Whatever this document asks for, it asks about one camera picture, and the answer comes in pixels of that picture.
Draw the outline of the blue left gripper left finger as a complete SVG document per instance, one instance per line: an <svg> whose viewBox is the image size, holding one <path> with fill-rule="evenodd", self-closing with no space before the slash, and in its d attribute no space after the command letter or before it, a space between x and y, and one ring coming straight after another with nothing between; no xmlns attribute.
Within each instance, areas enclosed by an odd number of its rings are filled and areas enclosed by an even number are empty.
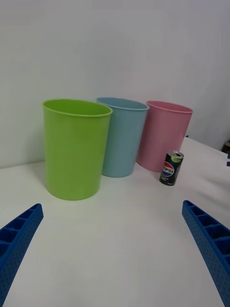
<svg viewBox="0 0 230 307"><path fill-rule="evenodd" d="M0 230L0 306L3 306L5 302L15 275L43 217L42 205L37 203Z"/></svg>

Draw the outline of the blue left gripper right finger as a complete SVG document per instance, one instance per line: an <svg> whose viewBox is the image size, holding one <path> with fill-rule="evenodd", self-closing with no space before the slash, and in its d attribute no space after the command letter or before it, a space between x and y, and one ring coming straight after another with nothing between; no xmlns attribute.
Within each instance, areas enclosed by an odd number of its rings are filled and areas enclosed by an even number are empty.
<svg viewBox="0 0 230 307"><path fill-rule="evenodd" d="M182 216L196 242L224 306L230 306L230 230L188 200Z"/></svg>

